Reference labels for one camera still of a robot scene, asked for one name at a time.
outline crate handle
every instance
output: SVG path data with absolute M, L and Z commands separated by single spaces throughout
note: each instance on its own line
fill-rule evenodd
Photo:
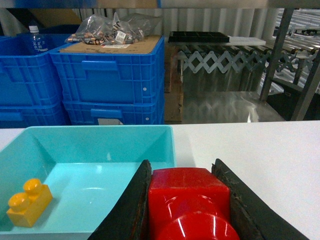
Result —
M 24 120 L 21 112 L 0 112 L 0 121 L 19 121 Z
M 89 71 L 116 71 L 118 72 L 118 65 L 116 61 L 82 61 L 84 70 Z
M 121 110 L 91 109 L 91 117 L 104 119 L 122 119 Z

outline teal plastic tray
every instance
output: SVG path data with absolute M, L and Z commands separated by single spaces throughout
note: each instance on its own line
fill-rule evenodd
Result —
M 176 166 L 170 126 L 30 127 L 0 152 L 0 239 L 86 240 L 140 163 Z M 8 200 L 39 178 L 54 199 L 32 228 L 7 217 Z

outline metal lattice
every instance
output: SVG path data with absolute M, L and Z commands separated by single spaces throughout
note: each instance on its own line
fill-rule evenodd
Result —
M 250 53 L 239 50 L 237 54 L 229 50 L 225 50 L 222 54 L 215 52 L 214 50 L 208 53 L 203 51 L 190 52 L 185 49 L 180 54 L 185 56 L 183 70 L 190 68 L 191 71 L 196 74 L 201 68 L 204 68 L 207 73 L 212 73 L 218 68 L 221 73 L 226 73 L 231 68 L 237 73 L 247 68 L 250 72 L 253 72 L 261 65 L 266 65 L 266 61 L 271 57 L 272 51 L 268 50 L 265 53 L 260 53 L 257 50 Z M 313 64 L 313 60 L 316 54 L 309 54 L 308 59 L 305 61 L 307 68 L 310 70 Z M 298 63 L 297 54 L 291 54 L 290 52 L 283 51 L 281 53 L 281 60 L 278 63 L 277 72 L 281 72 L 283 69 L 288 69 L 294 73 L 296 68 L 294 65 Z

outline plastic bottle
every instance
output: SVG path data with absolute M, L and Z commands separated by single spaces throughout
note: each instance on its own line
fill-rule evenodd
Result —
M 29 26 L 31 37 L 32 50 L 35 55 L 42 54 L 49 50 L 46 37 L 39 34 L 38 26 Z

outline metal shelf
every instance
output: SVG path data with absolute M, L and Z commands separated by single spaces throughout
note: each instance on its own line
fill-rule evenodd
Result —
M 29 9 L 264 9 L 320 8 L 316 0 L 0 0 L 0 8 Z

